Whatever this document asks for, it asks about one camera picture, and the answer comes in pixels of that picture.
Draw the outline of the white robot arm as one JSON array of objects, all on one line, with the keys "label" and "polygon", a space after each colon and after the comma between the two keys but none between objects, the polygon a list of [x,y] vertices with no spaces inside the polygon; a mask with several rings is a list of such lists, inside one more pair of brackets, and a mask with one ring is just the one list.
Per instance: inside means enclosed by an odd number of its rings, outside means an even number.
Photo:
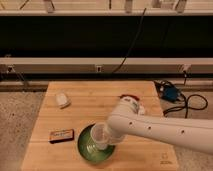
[{"label": "white robot arm", "polygon": [[122,97],[107,118],[113,138],[134,135],[213,155],[213,120],[141,115],[140,103]]}]

